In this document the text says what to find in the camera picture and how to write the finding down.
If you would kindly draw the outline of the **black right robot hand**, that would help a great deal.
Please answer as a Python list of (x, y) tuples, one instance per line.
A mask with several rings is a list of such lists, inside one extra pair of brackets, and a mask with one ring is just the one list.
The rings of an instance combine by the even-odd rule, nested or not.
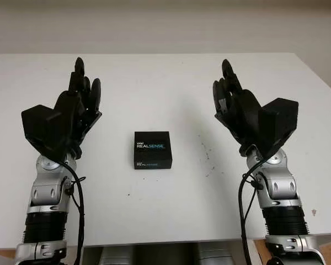
[(227, 59), (222, 62), (222, 74), (223, 77), (213, 83), (215, 118), (240, 144), (241, 156), (248, 156), (256, 149), (262, 158), (267, 158), (269, 149), (259, 136), (261, 105), (250, 90), (242, 88)]

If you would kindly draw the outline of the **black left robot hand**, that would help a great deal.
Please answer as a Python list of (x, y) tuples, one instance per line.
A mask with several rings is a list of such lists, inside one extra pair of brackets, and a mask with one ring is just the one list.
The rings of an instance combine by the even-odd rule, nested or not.
[(80, 145), (102, 115), (99, 111), (100, 100), (100, 79), (96, 78), (91, 82), (85, 76), (82, 58), (78, 57), (70, 75), (68, 90), (59, 95), (54, 106), (54, 110), (61, 114), (58, 124), (61, 133), (58, 137), (59, 148), (75, 160), (81, 158)]

